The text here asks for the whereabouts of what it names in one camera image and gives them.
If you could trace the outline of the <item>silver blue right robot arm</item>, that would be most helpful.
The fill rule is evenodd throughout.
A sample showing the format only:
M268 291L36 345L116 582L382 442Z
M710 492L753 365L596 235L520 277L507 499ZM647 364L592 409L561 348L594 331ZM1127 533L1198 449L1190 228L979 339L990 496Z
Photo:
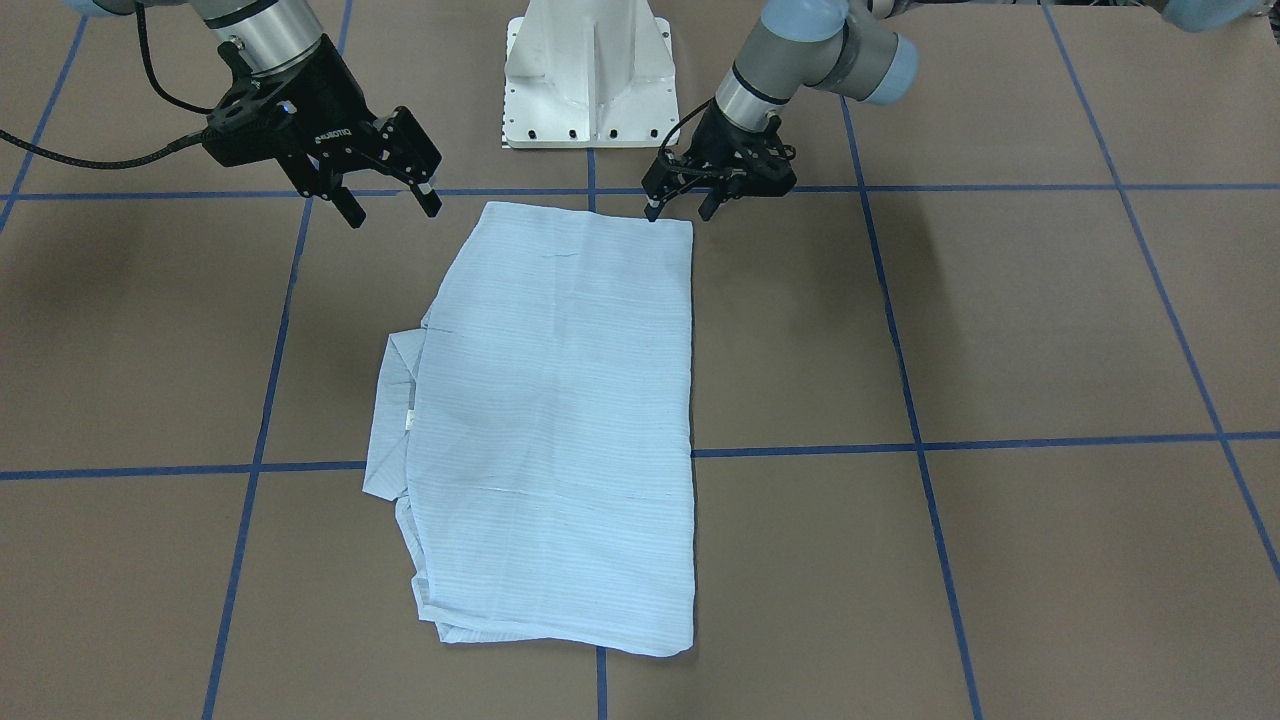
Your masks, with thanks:
M346 60L306 1L195 1L218 40L232 82L204 115L202 131L124 161L84 161L124 170L200 146L223 167L274 161L294 191L329 202L352 227L365 210L346 187L374 170L404 184L429 217L442 209L433 178L442 154L408 108L375 115Z

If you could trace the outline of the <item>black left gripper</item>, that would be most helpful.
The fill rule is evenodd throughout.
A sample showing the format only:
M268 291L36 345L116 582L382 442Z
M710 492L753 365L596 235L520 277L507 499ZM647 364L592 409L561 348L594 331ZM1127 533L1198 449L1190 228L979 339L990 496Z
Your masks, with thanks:
M778 117L782 124L777 111L768 111L765 126L774 117ZM737 132L762 131L748 131L735 126L714 100L707 100L690 111L663 137L653 164L643 177L646 220L650 223L659 220L664 206L676 197L694 190L705 190L705 197L698 206L698 215L703 222L710 222L724 204L736 199L730 182L737 165L735 158Z

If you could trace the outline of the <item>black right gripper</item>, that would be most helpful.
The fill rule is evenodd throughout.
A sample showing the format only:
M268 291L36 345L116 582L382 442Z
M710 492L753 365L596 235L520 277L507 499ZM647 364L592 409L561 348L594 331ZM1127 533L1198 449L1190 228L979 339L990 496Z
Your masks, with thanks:
M325 196L352 229L367 213L343 184L346 174L375 170L410 187L426 217L439 215L435 188L442 152L412 111L397 106L378 117L369 109L344 59L325 35L297 58L303 67L287 90L293 102L300 159L282 167L303 196Z

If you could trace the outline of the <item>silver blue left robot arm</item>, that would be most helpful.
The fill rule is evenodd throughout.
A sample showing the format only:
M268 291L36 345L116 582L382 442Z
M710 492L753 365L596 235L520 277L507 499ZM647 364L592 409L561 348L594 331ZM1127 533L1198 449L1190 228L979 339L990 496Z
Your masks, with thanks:
M910 1L769 1L717 91L694 108L687 147L668 131L641 179L643 217L654 223L686 193L712 219L739 199L794 191L795 149L780 137L781 111L801 88L876 106L900 101L920 65L915 44L884 28Z

